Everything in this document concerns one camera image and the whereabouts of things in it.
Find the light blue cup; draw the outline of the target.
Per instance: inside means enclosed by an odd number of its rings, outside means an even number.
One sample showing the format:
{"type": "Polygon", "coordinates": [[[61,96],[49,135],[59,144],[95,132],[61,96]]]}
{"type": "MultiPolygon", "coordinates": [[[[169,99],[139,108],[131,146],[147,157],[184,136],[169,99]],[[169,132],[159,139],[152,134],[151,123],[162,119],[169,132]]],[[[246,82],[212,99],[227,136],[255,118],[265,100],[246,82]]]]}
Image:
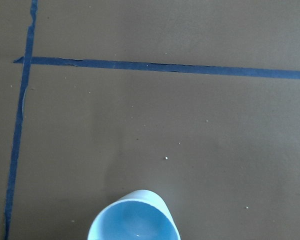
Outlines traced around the light blue cup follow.
{"type": "Polygon", "coordinates": [[[92,222],[88,240],[180,240],[165,201],[150,190],[133,191],[105,207],[92,222]]]}

